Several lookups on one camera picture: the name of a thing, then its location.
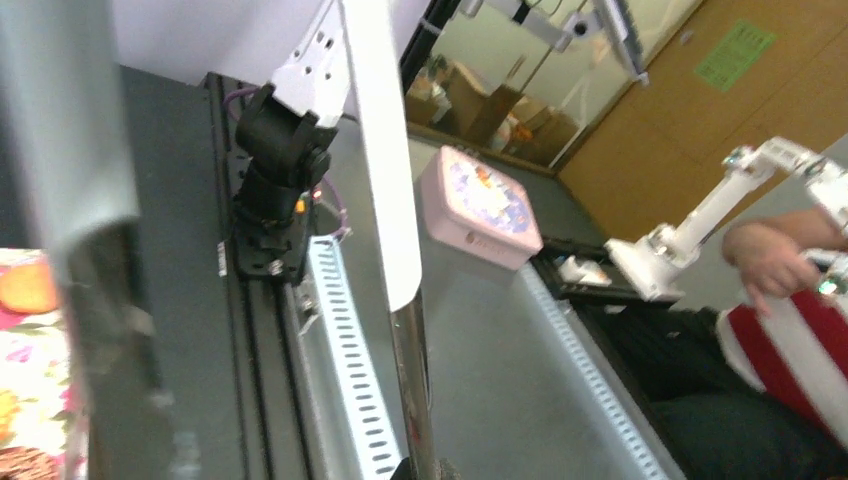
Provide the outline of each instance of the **perforated metal strip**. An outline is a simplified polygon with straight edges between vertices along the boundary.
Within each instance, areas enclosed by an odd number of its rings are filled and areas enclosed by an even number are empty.
[[[630,416],[624,410],[624,407],[622,407],[621,402],[619,402],[615,393],[598,370],[597,365],[592,361],[589,353],[583,347],[583,343],[577,337],[577,334],[574,333],[571,325],[569,325],[565,314],[560,310],[553,297],[551,297],[542,279],[539,278],[539,274],[528,264],[522,267],[521,276],[530,289],[531,295],[538,302],[551,326],[554,328],[554,331],[556,331],[563,348],[582,374],[595,401],[603,408],[604,415],[618,433],[621,442],[640,469],[643,477],[650,480],[668,479],[668,475],[645,443],[645,440],[636,429]]]
[[[388,479],[401,461],[338,242],[313,237],[309,263],[363,479]]]

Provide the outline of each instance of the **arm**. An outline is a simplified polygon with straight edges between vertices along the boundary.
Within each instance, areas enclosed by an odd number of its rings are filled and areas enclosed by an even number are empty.
[[[818,284],[818,268],[801,255],[810,248],[848,248],[830,216],[819,208],[741,223],[725,235],[722,254],[739,270],[757,308],[769,315],[766,297],[786,298]]]
[[[731,228],[724,237],[722,255],[731,265],[735,265],[735,251],[739,249],[752,229],[769,228],[776,230],[794,241],[800,250],[820,248],[823,250],[848,250],[848,239],[842,236],[827,213],[820,208],[798,210],[795,212],[742,222]]]

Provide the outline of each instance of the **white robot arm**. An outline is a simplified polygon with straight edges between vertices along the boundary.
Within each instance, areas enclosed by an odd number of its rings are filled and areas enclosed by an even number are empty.
[[[607,242],[612,260],[643,299],[682,298],[674,281],[698,259],[701,245],[719,222],[776,169],[803,180],[813,201],[848,237],[848,174],[833,160],[775,137],[756,150],[737,148],[722,163],[727,169],[724,179],[678,227],[661,224],[635,244],[615,239]],[[840,257],[832,263],[819,289],[822,293],[845,294],[846,280],[848,261]]]

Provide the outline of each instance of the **metal pole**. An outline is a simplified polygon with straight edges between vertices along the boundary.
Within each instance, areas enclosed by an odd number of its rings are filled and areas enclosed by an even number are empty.
[[[413,478],[437,480],[441,478],[441,472],[433,447],[427,342],[424,336],[421,290],[412,302],[392,313],[390,319],[392,347],[397,365]]]
[[[0,2],[3,133],[61,292],[75,382],[98,438],[92,473],[193,477],[197,452],[192,442],[175,447],[183,438],[154,361],[111,21],[108,0]]]

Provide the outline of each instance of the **white panel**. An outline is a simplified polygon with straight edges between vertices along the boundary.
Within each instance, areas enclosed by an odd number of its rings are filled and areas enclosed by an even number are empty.
[[[430,0],[392,0],[395,51]],[[114,0],[118,60],[196,85],[214,71],[264,83],[306,32],[318,0]]]

